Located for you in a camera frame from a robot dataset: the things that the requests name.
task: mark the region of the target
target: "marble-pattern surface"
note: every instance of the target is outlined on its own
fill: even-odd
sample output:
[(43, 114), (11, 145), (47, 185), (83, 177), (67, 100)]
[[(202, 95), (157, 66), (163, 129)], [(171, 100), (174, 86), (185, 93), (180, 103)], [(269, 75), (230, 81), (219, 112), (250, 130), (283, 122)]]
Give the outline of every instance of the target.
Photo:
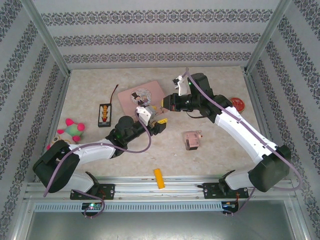
[[(73, 70), (65, 97), (59, 128), (65, 127), (66, 118), (82, 122), (86, 130), (79, 143), (103, 139), (124, 115), (117, 93), (157, 80), (165, 95), (176, 92), (172, 79), (185, 68), (122, 68)], [(204, 73), (214, 94), (240, 97), (246, 108), (242, 116), (258, 130), (258, 123), (240, 67), (191, 67), (191, 74)], [(119, 84), (112, 99), (111, 127), (98, 127), (99, 104), (109, 103), (111, 93)], [(246, 151), (222, 128), (207, 118), (192, 119), (185, 112), (167, 112), (158, 116), (168, 118), (165, 131), (152, 137), (148, 151), (140, 154), (123, 153), (113, 159), (104, 159), (80, 165), (78, 168), (94, 176), (152, 176), (160, 168), (164, 176), (196, 176), (224, 174), (233, 169), (254, 166)], [(202, 130), (203, 138), (197, 150), (187, 151), (183, 132)], [(130, 150), (144, 149), (147, 134), (128, 144)]]

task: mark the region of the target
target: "metal bracket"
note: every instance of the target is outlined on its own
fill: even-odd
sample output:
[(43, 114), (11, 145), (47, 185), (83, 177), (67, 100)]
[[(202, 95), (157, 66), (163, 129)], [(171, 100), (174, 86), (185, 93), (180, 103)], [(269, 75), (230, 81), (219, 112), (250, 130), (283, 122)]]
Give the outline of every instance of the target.
[[(99, 190), (96, 194), (96, 197), (101, 198), (103, 200), (113, 200), (115, 196), (115, 184), (100, 184)], [(84, 196), (78, 192), (71, 191), (70, 192), (70, 199), (71, 200), (95, 200), (97, 199)]]
[(225, 195), (219, 189), (218, 182), (205, 182), (202, 185), (198, 185), (198, 187), (203, 189), (204, 199), (236, 199), (237, 193), (240, 199), (247, 199), (249, 197), (247, 188), (229, 191), (228, 194)]

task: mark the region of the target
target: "plush toy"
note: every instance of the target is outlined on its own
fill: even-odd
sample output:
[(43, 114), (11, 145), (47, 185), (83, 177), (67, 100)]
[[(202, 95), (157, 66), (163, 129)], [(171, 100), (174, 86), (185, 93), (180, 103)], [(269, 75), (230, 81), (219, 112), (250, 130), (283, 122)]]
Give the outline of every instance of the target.
[(81, 140), (80, 136), (85, 130), (85, 125), (83, 123), (75, 123), (70, 118), (65, 120), (65, 124), (66, 129), (58, 129), (56, 131), (57, 135), (53, 138), (50, 145), (46, 146), (47, 150), (59, 140), (63, 140), (68, 144), (76, 144), (76, 142)]

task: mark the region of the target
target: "purple cable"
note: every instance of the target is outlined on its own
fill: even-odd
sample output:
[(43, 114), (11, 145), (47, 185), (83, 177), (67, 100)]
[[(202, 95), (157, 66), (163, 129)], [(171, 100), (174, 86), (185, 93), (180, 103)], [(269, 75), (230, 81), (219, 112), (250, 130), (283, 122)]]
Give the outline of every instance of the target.
[(230, 117), (234, 118), (237, 122), (241, 123), (262, 145), (264, 145), (268, 150), (270, 150), (273, 154), (275, 154), (278, 158), (280, 158), (286, 165), (289, 166), (289, 168), (291, 168), (293, 170), (293, 172), (296, 174), (296, 176), (299, 179), (299, 184), (296, 187), (293, 188), (283, 188), (283, 187), (277, 187), (274, 186), (274, 189), (278, 189), (278, 190), (282, 190), (282, 191), (296, 191), (299, 190), (301, 188), (302, 185), (302, 177), (300, 175), (300, 173), (297, 171), (297, 169), (290, 163), (288, 162), (284, 157), (282, 157), (279, 153), (277, 153), (275, 150), (273, 150), (270, 146), (267, 145), (267, 143), (265, 141), (263, 141), (254, 131), (252, 131), (252, 129), (246, 125), (243, 121), (240, 121), (240, 118), (238, 118), (237, 116), (233, 115), (231, 112), (229, 112), (228, 110), (226, 110), (224, 107), (220, 106), (218, 103), (216, 103), (214, 100), (212, 100), (195, 82), (195, 80), (192, 78), (192, 76), (189, 73), (189, 69), (186, 67), (185, 68), (185, 73), (183, 74), (183, 76), (187, 75), (190, 79), (190, 81), (193, 83), (193, 85), (196, 87), (196, 89), (198, 89), (198, 91), (213, 105), (215, 105), (216, 107), (218, 107), (219, 109), (221, 109), (221, 111), (224, 111), (226, 114), (228, 114)]
[(82, 195), (85, 195), (85, 196), (90, 197), (90, 198), (97, 199), (97, 200), (101, 201), (101, 203), (102, 203), (102, 208), (101, 208), (101, 210), (100, 210), (99, 212), (97, 212), (97, 213), (96, 213), (95, 215), (93, 215), (93, 216), (88, 216), (88, 215), (86, 215), (87, 210), (89, 209), (89, 207), (87, 207), (87, 208), (84, 210), (84, 213), (83, 213), (85, 218), (94, 219), (94, 218), (98, 217), (100, 214), (102, 214), (102, 212), (105, 210), (105, 207), (106, 207), (105, 201), (104, 201), (103, 199), (101, 199), (100, 197), (93, 196), (93, 195), (90, 195), (90, 194), (88, 194), (88, 193), (85, 193), (85, 192), (79, 191), (79, 190), (72, 190), (72, 191), (77, 192), (77, 193), (82, 194)]
[(55, 180), (55, 177), (57, 175), (57, 172), (59, 171), (61, 165), (64, 163), (64, 161), (67, 159), (67, 157), (69, 155), (71, 155), (72, 153), (78, 151), (79, 149), (84, 149), (86, 147), (91, 147), (91, 146), (107, 146), (107, 147), (112, 147), (112, 148), (115, 148), (115, 149), (119, 149), (121, 151), (124, 151), (124, 152), (127, 152), (127, 153), (131, 153), (131, 154), (141, 154), (145, 151), (147, 151), (150, 146), (151, 146), (151, 135), (150, 135), (150, 132), (148, 131), (147, 127), (145, 126), (145, 124), (142, 122), (142, 120), (140, 120), (140, 118), (138, 117), (138, 114), (137, 114), (137, 110), (135, 110), (134, 112), (136, 118), (138, 119), (138, 121), (141, 123), (141, 125), (143, 126), (143, 128), (145, 129), (145, 132), (148, 134), (148, 137), (149, 137), (149, 144), (148, 146), (143, 149), (143, 150), (140, 150), (140, 151), (132, 151), (132, 150), (127, 150), (127, 149), (124, 149), (122, 147), (119, 147), (119, 146), (115, 146), (115, 145), (112, 145), (112, 144), (108, 144), (108, 143), (99, 143), (99, 142), (96, 142), (96, 143), (88, 143), (88, 144), (84, 144), (84, 145), (81, 145), (80, 147), (76, 147), (75, 149), (72, 149), (71, 151), (69, 151), (66, 155), (64, 155), (64, 157), (61, 159), (61, 161), (59, 162), (59, 164), (56, 166), (51, 178), (50, 178), (50, 181), (48, 183), (48, 185), (46, 186), (46, 189), (44, 191), (44, 194), (43, 194), (43, 197), (46, 197), (48, 192), (49, 192), (49, 189), (51, 188), (51, 185), (53, 183), (53, 181)]

